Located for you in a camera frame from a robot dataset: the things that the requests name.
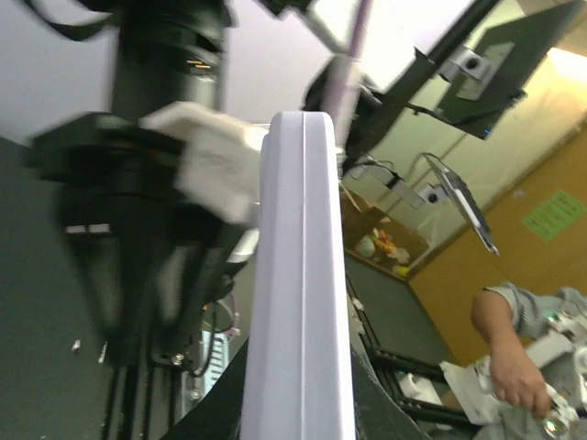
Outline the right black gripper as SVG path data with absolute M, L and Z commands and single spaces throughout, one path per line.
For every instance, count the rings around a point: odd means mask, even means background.
M 98 187 L 59 189 L 59 225 L 95 332 L 117 367 L 141 348 L 193 367 L 204 308 L 224 298 L 257 246 L 257 231 L 203 207 Z

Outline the lavender phone case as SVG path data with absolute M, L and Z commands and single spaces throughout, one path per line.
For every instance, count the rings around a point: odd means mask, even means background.
M 354 399 L 330 117 L 276 115 L 260 160 L 244 439 L 351 439 Z

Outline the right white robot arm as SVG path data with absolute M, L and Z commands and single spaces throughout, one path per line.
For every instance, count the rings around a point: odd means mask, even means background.
M 142 345 L 187 366 L 204 306 L 224 291 L 228 255 L 245 226 L 174 186 L 187 145 L 139 120 L 166 105 L 220 105 L 223 1 L 117 1 L 109 110 L 34 138 L 30 165 L 57 182 L 56 218 L 77 266 L 106 354 L 134 364 Z

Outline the person's forearm striped sleeve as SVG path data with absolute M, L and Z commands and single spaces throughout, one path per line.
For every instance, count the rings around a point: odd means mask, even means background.
M 586 311 L 586 298 L 572 288 L 553 295 L 537 295 L 506 283 L 479 291 L 471 308 L 471 321 L 491 350 L 493 362 L 527 362 L 521 337 L 536 340 L 547 332 L 547 317 L 567 311 Z

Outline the person's bare hand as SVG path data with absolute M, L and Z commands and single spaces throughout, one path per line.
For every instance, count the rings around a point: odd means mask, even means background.
M 536 418 L 544 418 L 550 411 L 547 384 L 523 348 L 495 349 L 490 371 L 493 392 L 499 400 L 523 408 Z

